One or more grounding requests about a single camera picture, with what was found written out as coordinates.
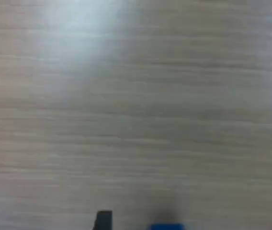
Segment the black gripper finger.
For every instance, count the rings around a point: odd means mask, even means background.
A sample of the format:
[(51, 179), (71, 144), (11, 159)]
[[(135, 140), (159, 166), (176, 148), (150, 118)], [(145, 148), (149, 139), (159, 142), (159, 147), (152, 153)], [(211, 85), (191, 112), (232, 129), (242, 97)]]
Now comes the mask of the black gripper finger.
[(113, 212), (111, 210), (100, 210), (96, 213), (93, 230), (112, 230)]

